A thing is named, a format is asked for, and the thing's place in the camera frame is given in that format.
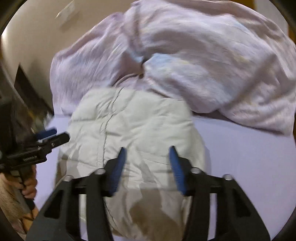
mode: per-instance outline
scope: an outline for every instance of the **black clamp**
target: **black clamp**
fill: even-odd
[[[209,176],[179,157],[175,147],[169,149],[169,158],[178,190],[192,196],[183,241],[207,241],[211,193],[217,194],[216,233],[211,241],[270,241],[261,217],[231,175]]]
[[[26,241],[82,240],[79,227],[79,194],[86,194],[89,241],[113,241],[104,197],[111,197],[116,192],[125,162],[126,150],[121,148],[118,157],[109,160],[103,169],[97,169],[89,176],[77,179],[65,176],[40,210]]]

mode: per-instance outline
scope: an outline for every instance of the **human hand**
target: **human hand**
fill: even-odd
[[[22,190],[22,194],[25,198],[34,198],[36,196],[37,190],[37,179],[36,179],[36,165],[32,166],[32,176],[25,180],[24,185],[25,187],[20,184],[16,177],[13,177],[10,174],[0,174],[0,178],[3,180],[5,184],[11,187],[15,187],[17,189]]]

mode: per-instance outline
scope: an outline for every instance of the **brown fur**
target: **brown fur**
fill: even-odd
[[[24,213],[15,199],[11,187],[0,178],[0,208],[10,223],[16,222]]]

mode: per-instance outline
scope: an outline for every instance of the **white padded garment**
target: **white padded garment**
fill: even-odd
[[[105,199],[115,234],[181,240],[189,200],[177,191],[169,147],[204,169],[203,142],[184,101],[125,88],[93,89],[73,113],[68,132],[71,139],[59,155],[62,175],[87,176],[127,149],[118,192]],[[85,204],[83,199],[83,219]]]

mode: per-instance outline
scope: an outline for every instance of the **finger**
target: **finger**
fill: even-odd
[[[37,174],[36,164],[32,166],[32,170],[33,170],[33,174],[34,174],[34,177],[35,177],[36,174]]]
[[[26,196],[26,195],[31,194],[32,192],[35,192],[35,191],[36,191],[36,188],[35,188],[35,187],[33,187],[33,186],[27,186],[27,187],[22,191],[22,194],[23,194],[24,196]]]
[[[25,198],[30,198],[30,199],[32,199],[32,198],[34,198],[34,197],[36,196],[36,193],[37,193],[37,191],[36,191],[36,189],[35,189],[34,192],[32,192],[32,193],[26,195]]]
[[[37,185],[37,179],[36,178],[29,178],[24,182],[24,185],[35,187]]]

